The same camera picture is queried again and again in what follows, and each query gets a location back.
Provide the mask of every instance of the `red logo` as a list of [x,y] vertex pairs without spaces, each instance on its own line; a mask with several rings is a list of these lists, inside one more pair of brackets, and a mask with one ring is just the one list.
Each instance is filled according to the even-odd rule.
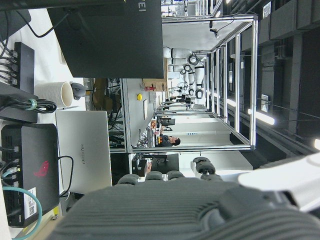
[[39,171],[34,172],[33,175],[35,175],[36,177],[40,178],[40,177],[44,177],[45,175],[47,175],[48,173],[48,168],[49,168],[49,162],[48,161],[44,161],[39,169]]

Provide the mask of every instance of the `fluorescent light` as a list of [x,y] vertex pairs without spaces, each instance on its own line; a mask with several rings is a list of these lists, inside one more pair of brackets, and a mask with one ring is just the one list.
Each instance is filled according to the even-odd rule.
[[316,149],[320,150],[320,140],[319,139],[314,140],[314,147]]
[[216,12],[215,17],[216,17],[216,18],[219,17],[220,14],[221,14],[221,10],[219,10],[219,11]]
[[[251,113],[252,113],[251,109],[248,109],[248,114],[251,115]],[[275,125],[275,119],[274,118],[272,118],[272,117],[270,117],[268,115],[265,115],[265,114],[263,114],[261,112],[256,111],[255,112],[255,118],[259,119],[259,120],[261,120],[261,121],[263,121],[263,122],[265,122],[267,124]]]
[[231,99],[227,99],[226,103],[229,104],[232,107],[236,107],[237,106],[237,103],[235,101],[232,101]]

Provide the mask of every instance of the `cable tie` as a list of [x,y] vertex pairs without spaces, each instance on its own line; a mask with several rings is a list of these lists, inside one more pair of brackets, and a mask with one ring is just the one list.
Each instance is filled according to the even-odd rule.
[[29,108],[27,108],[25,110],[31,111],[31,110],[36,109],[37,108],[37,100],[35,100],[33,98],[29,98],[28,100],[31,102],[31,107],[29,107]]

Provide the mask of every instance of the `power strip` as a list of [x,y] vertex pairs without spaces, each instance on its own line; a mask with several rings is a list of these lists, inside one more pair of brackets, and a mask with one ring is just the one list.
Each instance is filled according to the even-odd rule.
[[35,50],[22,42],[15,42],[14,50],[18,53],[17,87],[27,93],[34,94]]

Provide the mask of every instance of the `computer mouse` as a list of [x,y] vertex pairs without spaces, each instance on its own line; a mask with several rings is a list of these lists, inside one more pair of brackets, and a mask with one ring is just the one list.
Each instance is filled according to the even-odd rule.
[[71,88],[73,92],[73,98],[79,100],[81,97],[86,96],[86,88],[80,83],[73,82],[71,83]]

